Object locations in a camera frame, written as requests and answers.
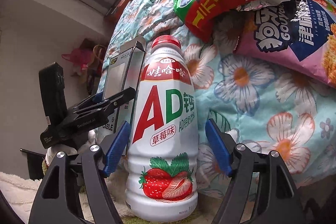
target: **green leaf print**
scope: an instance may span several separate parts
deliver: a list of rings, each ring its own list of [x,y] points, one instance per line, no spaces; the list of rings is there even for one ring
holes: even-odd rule
[[[210,109],[209,114],[208,114],[208,119],[211,119],[211,118],[215,121],[216,125],[221,130],[221,132],[227,132],[231,130],[229,121],[225,118],[224,115],[218,113],[217,111]]]
[[[167,161],[163,158],[160,158],[160,157],[151,158],[150,167],[151,168],[159,168],[163,171],[166,171],[167,173],[169,173],[169,169],[170,169]]]
[[[189,157],[186,152],[181,153],[180,155],[173,158],[170,164],[169,174],[172,177],[175,177],[178,173],[186,171],[190,172],[189,170]]]

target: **white plastic bottle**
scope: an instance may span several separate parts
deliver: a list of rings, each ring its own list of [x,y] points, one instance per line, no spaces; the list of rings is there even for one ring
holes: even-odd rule
[[[154,40],[135,107],[126,203],[153,222],[181,220],[197,205],[197,112],[181,54],[175,37]]]

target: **silver screw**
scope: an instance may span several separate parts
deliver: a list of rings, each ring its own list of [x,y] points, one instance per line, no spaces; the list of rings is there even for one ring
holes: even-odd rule
[[[240,144],[237,144],[236,148],[239,151],[244,151],[246,149],[246,146],[240,143]]]
[[[99,150],[99,145],[96,145],[96,144],[92,145],[92,146],[90,147],[90,150],[91,150],[92,152],[96,152],[96,151],[98,151],[98,150]]]
[[[65,156],[65,153],[63,151],[58,152],[56,155],[57,158],[63,158],[64,156]]]
[[[275,150],[271,151],[271,156],[274,157],[274,158],[277,158],[279,157],[279,153]]]

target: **white oval logo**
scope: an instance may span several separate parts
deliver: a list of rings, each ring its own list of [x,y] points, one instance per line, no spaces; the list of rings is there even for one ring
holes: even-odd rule
[[[168,63],[173,63],[173,62],[175,62],[175,60],[171,58],[165,58],[160,61],[160,63],[162,64],[168,64]]]

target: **strawberry illustration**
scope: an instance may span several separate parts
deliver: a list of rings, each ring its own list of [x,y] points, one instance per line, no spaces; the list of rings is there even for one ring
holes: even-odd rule
[[[168,187],[172,177],[159,168],[152,168],[142,172],[139,183],[142,184],[143,192],[149,198],[162,199],[162,193]]]
[[[173,158],[169,165],[163,158],[151,158],[151,169],[142,172],[139,183],[146,196],[157,200],[180,201],[193,191],[187,153]]]

